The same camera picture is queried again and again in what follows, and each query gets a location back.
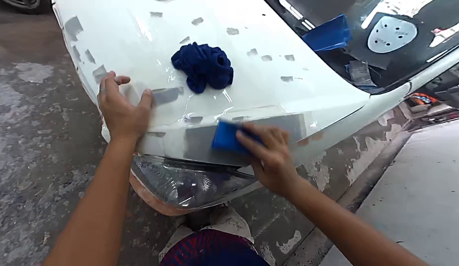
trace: sanding disc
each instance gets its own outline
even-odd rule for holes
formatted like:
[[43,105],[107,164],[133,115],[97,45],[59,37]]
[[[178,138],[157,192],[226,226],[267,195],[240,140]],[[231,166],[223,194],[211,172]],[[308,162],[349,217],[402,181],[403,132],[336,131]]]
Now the sanding disc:
[[417,36],[417,27],[395,17],[383,16],[368,37],[371,51],[385,53],[399,49]]

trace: white car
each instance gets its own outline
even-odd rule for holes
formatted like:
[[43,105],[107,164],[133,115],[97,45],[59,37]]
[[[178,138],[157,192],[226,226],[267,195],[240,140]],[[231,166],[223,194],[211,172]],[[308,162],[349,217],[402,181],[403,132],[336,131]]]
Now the white car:
[[[418,24],[415,38],[394,51],[368,47],[368,35],[382,17],[414,24],[410,20],[425,16],[430,4],[448,2],[412,1],[310,8],[309,1],[293,6],[285,0],[55,0],[53,9],[95,105],[98,84],[110,70],[131,77],[120,90],[132,104],[145,88],[154,90],[155,115],[137,146],[130,182],[157,211],[179,215],[261,186],[244,157],[211,149],[219,119],[290,131],[300,165],[457,64],[458,27],[451,35],[443,32],[439,42],[440,33]],[[352,35],[347,47],[315,52],[301,39],[341,12]],[[449,19],[459,22],[458,16]],[[427,19],[425,25],[435,20]],[[429,46],[433,39],[439,42],[435,47]],[[207,86],[201,94],[188,88],[186,75],[170,58],[192,42],[226,52],[234,69],[232,85]],[[355,60],[369,64],[380,89],[353,85],[345,65]],[[109,140],[105,124],[102,135]]]

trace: concrete floor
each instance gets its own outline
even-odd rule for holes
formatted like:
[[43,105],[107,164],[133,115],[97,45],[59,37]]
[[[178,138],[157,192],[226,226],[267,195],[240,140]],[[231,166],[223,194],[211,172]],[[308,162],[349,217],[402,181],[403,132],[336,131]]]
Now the concrete floor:
[[[337,200],[408,121],[396,107],[297,171]],[[76,76],[53,15],[0,1],[0,266],[41,262],[93,178],[105,150],[96,107]],[[235,199],[259,252],[282,265],[314,226],[265,188]],[[174,228],[131,191],[120,265],[156,265]],[[284,244],[294,243],[289,250]]]
[[[415,132],[356,215],[429,265],[459,266],[459,120]],[[320,265],[351,263],[333,247]]]

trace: finger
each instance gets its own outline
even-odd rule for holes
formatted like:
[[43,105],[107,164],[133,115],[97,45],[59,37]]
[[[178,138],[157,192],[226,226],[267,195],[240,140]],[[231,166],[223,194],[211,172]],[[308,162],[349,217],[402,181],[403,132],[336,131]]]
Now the finger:
[[243,123],[243,127],[252,134],[260,137],[264,145],[266,145],[268,148],[271,149],[277,144],[277,142],[274,140],[274,136],[272,136],[272,134],[269,132],[269,127],[255,125],[249,122]]
[[259,137],[262,137],[261,135],[264,134],[265,127],[263,126],[255,125],[254,123],[250,122],[244,122],[243,127],[252,134],[257,135]]
[[142,93],[141,101],[138,103],[138,107],[150,110],[152,99],[152,90],[150,88],[145,89]]
[[269,132],[274,136],[274,139],[279,143],[282,144],[284,143],[284,138],[282,136],[282,130],[278,127],[271,127],[269,129]]
[[105,78],[105,93],[107,96],[115,96],[120,94],[118,83],[116,83],[113,76],[107,76]]
[[290,133],[287,132],[287,131],[284,131],[282,134],[283,134],[283,138],[284,138],[284,143],[285,143],[286,145],[289,145]]
[[267,160],[269,158],[269,150],[266,147],[262,146],[260,143],[251,139],[250,137],[245,136],[242,131],[238,130],[236,132],[236,138],[255,157],[261,160]]
[[256,177],[260,177],[261,175],[264,174],[264,168],[262,167],[262,163],[260,159],[251,157],[249,161],[251,162],[251,166],[253,167],[253,171]]
[[103,77],[103,78],[101,79],[100,86],[99,86],[100,92],[102,92],[102,91],[104,92],[104,91],[105,91],[105,87],[106,87],[105,81],[106,81],[106,79],[107,79],[108,77],[113,77],[113,78],[114,78],[114,77],[116,77],[116,73],[115,73],[114,71],[110,71],[110,72],[108,72],[108,73],[106,74],[105,77]]
[[131,78],[128,76],[117,76],[114,78],[114,81],[118,84],[127,84],[131,81]]

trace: windshield glass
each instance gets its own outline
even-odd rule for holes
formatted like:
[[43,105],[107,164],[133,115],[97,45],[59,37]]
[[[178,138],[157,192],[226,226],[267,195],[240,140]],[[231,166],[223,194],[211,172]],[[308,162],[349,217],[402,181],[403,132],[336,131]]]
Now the windshield glass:
[[[300,36],[314,27],[346,15],[351,40],[343,48],[316,53],[339,75],[352,80],[346,65],[368,63],[375,85],[394,88],[459,45],[459,0],[266,0]],[[385,17],[415,25],[416,36],[389,52],[374,52],[368,38]]]

